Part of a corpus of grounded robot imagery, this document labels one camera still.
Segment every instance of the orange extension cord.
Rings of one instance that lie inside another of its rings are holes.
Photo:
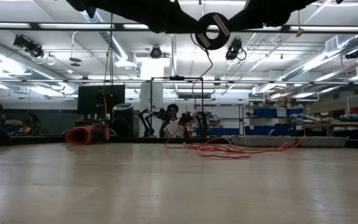
[[[223,139],[227,141],[229,144],[228,146],[222,146],[217,144],[211,144],[211,142]],[[197,154],[201,157],[217,157],[221,159],[249,159],[251,157],[251,154],[256,153],[265,153],[265,152],[283,152],[287,151],[289,149],[294,149],[298,147],[302,141],[305,139],[305,137],[302,137],[301,139],[297,139],[292,142],[287,142],[285,144],[282,144],[281,146],[278,146],[275,149],[266,149],[266,148],[236,148],[232,147],[232,143],[230,140],[224,137],[217,137],[213,138],[206,143],[193,143],[193,144],[187,144],[183,143],[183,146],[168,146],[170,138],[165,143],[166,149],[190,149],[197,151]],[[226,152],[227,155],[219,155],[219,154],[203,154],[203,152]]]

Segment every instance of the black ring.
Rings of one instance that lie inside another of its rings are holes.
[[[226,28],[225,31],[223,31],[221,29],[221,27],[219,26],[219,24],[215,21],[214,16],[219,16],[220,20],[223,22],[223,24],[227,27],[228,24],[228,19],[226,19],[226,17],[224,17],[224,15],[217,13],[217,12],[211,12],[208,13],[206,15],[204,15],[199,21],[198,21],[198,32],[196,33],[196,40],[197,43],[202,46],[202,48],[206,49],[206,50],[216,50],[216,49],[220,49],[221,47],[223,47],[227,41],[230,38],[230,32],[228,31],[228,29]],[[219,29],[219,35],[217,38],[215,39],[210,39],[207,35],[206,32],[208,30],[208,26],[210,25],[217,25],[218,29]]]

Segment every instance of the air vent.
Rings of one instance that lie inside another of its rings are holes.
[[[201,93],[195,93],[194,96],[196,97],[196,99],[201,99],[201,97],[203,95]],[[194,99],[192,93],[179,93],[178,98],[179,99]],[[211,99],[211,94],[210,93],[204,93],[204,100],[205,99]]]
[[[326,52],[331,52],[338,49],[338,36],[329,39],[326,41]]]

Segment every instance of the red cylinder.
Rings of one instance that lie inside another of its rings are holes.
[[[66,141],[75,145],[109,142],[110,131],[105,126],[76,127],[66,135]]]

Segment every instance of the concrete floor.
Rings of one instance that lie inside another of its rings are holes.
[[[161,144],[0,147],[2,223],[358,224],[358,149],[222,161]]]

